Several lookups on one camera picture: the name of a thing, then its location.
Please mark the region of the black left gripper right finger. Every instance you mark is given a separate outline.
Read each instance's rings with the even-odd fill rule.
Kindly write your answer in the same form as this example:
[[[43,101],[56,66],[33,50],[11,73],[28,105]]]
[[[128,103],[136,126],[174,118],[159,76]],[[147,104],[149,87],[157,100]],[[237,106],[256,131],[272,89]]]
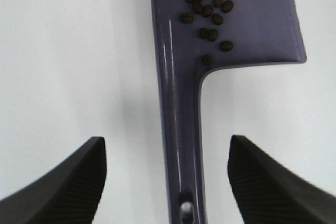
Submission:
[[[335,223],[335,197],[234,135],[227,165],[244,223]]]

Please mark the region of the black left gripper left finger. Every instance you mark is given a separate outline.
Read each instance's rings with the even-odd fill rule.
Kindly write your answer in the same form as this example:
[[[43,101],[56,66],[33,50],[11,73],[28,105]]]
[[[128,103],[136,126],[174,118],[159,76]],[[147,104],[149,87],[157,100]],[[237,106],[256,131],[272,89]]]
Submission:
[[[92,223],[107,175],[103,137],[92,137],[44,176],[1,200],[1,223]]]

